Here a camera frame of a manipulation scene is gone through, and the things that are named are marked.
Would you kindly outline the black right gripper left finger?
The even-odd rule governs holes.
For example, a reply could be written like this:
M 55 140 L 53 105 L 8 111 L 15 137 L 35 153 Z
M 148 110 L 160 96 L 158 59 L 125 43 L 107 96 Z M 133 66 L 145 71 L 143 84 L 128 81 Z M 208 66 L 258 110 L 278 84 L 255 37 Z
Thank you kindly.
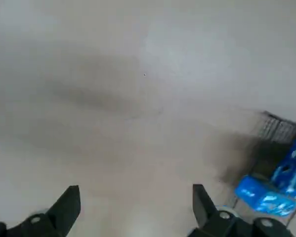
M 0 237 L 66 237 L 80 212 L 80 188 L 72 185 L 46 213 L 31 215 L 10 229 L 0 222 Z

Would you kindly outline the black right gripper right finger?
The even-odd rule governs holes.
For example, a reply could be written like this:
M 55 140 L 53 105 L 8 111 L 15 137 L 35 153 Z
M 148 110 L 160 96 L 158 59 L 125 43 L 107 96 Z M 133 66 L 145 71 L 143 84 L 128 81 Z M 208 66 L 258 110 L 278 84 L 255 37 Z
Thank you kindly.
M 193 212 L 198 223 L 190 237 L 292 237 L 280 221 L 255 218 L 250 224 L 227 210 L 218 210 L 202 184 L 193 185 Z

